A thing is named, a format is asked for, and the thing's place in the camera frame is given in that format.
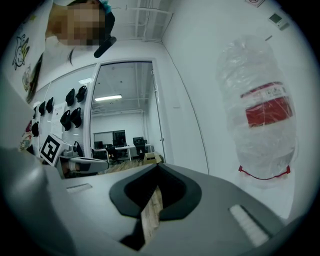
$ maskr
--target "wooden floor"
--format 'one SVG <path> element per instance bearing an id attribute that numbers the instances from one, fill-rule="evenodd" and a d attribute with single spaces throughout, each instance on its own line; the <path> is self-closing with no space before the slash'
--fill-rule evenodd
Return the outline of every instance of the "wooden floor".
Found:
<path id="1" fill-rule="evenodd" d="M 138 161 L 137 159 L 125 160 L 121 161 L 120 164 L 110 165 L 109 171 L 106 175 L 121 171 L 126 171 L 134 167 L 139 167 L 143 165 L 143 161 Z M 156 188 L 154 191 L 150 201 L 141 212 L 141 221 L 142 221 L 142 228 L 144 234 L 145 244 L 150 242 L 152 236 L 155 234 L 157 228 L 160 225 L 159 222 L 159 213 L 163 209 L 162 203 L 162 195 L 159 187 Z"/>
<path id="2" fill-rule="evenodd" d="M 139 167 L 142 165 L 143 165 L 143 161 L 139 162 L 138 159 L 133 159 L 132 161 L 130 160 L 120 161 L 120 164 L 119 163 L 116 163 L 114 165 L 110 164 L 110 167 L 108 169 L 108 174 L 129 170 L 131 168 Z"/>

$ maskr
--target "cardboard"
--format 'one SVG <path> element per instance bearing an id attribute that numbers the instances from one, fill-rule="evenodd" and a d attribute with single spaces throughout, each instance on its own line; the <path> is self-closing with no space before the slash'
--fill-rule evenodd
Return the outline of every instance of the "cardboard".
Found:
<path id="1" fill-rule="evenodd" d="M 143 165 L 158 164 L 162 162 L 162 157 L 157 152 L 145 153 Z"/>

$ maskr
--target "black bag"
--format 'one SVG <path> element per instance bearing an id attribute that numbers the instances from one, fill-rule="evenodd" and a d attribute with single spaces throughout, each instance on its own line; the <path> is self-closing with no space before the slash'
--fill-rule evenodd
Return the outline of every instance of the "black bag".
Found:
<path id="1" fill-rule="evenodd" d="M 35 119 L 36 118 L 36 113 L 37 113 L 37 107 L 35 106 L 33 110 L 34 110 L 34 115 L 33 115 L 32 119 Z"/>
<path id="2" fill-rule="evenodd" d="M 51 113 L 53 107 L 52 107 L 52 102 L 54 101 L 54 97 L 52 97 L 51 99 L 48 100 L 48 102 L 46 103 L 46 110 L 48 111 L 48 113 Z"/>
<path id="3" fill-rule="evenodd" d="M 75 109 L 71 116 L 70 116 L 71 122 L 74 123 L 75 128 L 79 128 L 82 120 L 81 120 L 81 107 L 78 107 L 77 109 Z"/>
<path id="4" fill-rule="evenodd" d="M 86 91 L 87 87 L 85 85 L 80 87 L 77 95 L 75 96 L 78 102 L 82 102 L 84 100 Z"/>
<path id="5" fill-rule="evenodd" d="M 64 112 L 64 114 L 61 116 L 60 123 L 63 125 L 65 131 L 70 130 L 71 128 L 70 110 Z"/>
<path id="6" fill-rule="evenodd" d="M 77 141 L 74 141 L 74 144 L 73 144 L 74 146 L 76 145 L 76 152 L 78 153 L 78 155 L 79 155 L 79 157 L 84 157 L 84 153 L 82 152 L 82 149 L 81 149 L 81 147 L 80 147 L 80 145 L 79 145 L 79 142 L 77 142 Z"/>
<path id="7" fill-rule="evenodd" d="M 46 106 L 46 102 L 42 102 L 41 105 L 39 106 L 39 112 L 40 115 L 43 116 L 45 114 L 45 106 Z"/>
<path id="8" fill-rule="evenodd" d="M 69 91 L 69 93 L 65 97 L 65 101 L 68 105 L 68 107 L 72 106 L 75 102 L 75 89 L 72 89 Z"/>
<path id="9" fill-rule="evenodd" d="M 35 123 L 32 125 L 31 131 L 32 131 L 33 137 L 38 137 L 38 136 L 39 136 L 38 124 L 39 124 L 39 122 L 35 122 Z"/>

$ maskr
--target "black opening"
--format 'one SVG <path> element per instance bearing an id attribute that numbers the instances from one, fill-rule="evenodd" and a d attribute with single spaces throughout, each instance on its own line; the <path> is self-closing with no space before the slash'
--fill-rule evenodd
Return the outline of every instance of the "black opening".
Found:
<path id="1" fill-rule="evenodd" d="M 163 204 L 163 210 L 159 213 L 160 221 L 184 219 L 201 200 L 201 188 L 194 180 L 163 163 L 153 164 L 118 181 L 111 187 L 109 196 L 120 214 L 137 219 L 133 233 L 120 241 L 132 249 L 139 250 L 145 244 L 141 212 L 157 186 L 161 190 Z"/>

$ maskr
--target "doorway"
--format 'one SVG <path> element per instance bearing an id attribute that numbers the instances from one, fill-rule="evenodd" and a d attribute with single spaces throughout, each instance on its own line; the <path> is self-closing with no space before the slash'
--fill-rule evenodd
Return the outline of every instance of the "doorway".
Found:
<path id="1" fill-rule="evenodd" d="M 91 106 L 90 142 L 92 154 L 104 150 L 95 149 L 95 142 L 99 138 L 103 145 L 109 144 L 100 137 L 112 132 L 111 146 L 115 151 L 105 149 L 109 173 L 143 165 L 146 153 L 158 154 L 165 162 L 158 93 L 152 62 L 100 66 Z"/>

